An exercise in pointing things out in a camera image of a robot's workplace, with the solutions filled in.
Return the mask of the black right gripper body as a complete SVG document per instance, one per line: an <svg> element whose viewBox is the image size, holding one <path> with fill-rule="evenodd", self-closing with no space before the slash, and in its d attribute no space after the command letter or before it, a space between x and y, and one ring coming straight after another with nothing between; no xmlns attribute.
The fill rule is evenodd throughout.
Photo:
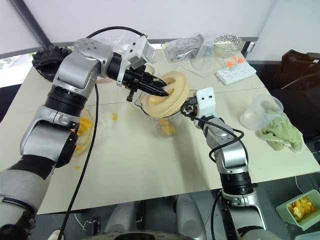
<svg viewBox="0 0 320 240"><path fill-rule="evenodd" d="M195 118L198 114L198 101L195 96L188 97L181 106L181 114L188 118Z"/></svg>

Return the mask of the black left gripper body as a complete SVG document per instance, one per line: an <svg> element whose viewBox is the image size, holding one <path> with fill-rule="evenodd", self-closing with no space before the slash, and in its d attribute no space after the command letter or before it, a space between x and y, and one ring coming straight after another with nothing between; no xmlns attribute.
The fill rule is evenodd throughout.
<svg viewBox="0 0 320 240"><path fill-rule="evenodd" d="M137 69L133 69L130 67L129 70L125 71L123 78L123 85L126 89L129 90L129 94L126 98L128 102L133 101L134 93L137 90L141 90L143 92L147 92L147 86L143 83L143 76L145 74L146 66L143 65L138 67Z"/></svg>

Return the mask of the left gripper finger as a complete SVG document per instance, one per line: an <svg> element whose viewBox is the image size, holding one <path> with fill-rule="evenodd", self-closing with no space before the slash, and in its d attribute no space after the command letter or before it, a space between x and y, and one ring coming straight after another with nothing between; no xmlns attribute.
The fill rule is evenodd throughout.
<svg viewBox="0 0 320 240"><path fill-rule="evenodd" d="M169 94L159 86L140 83L138 89L153 96L167 97Z"/></svg>
<svg viewBox="0 0 320 240"><path fill-rule="evenodd" d="M151 87L157 90L164 90L164 87L167 86L167 83L163 81L162 79L150 74L145 73L144 74L144 81Z"/></svg>

